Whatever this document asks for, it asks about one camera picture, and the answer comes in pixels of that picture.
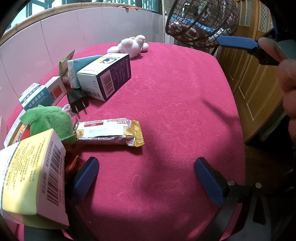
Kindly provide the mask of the person's right hand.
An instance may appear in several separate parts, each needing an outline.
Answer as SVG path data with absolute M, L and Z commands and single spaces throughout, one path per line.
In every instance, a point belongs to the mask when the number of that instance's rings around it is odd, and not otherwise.
M 295 60 L 288 59 L 286 54 L 280 49 L 277 42 L 261 37 L 258 39 L 259 46 L 280 64 L 277 70 L 277 77 L 280 87 L 283 90 L 283 107 L 290 118 L 288 131 L 295 142 L 296 134 L 296 92 L 295 92 Z

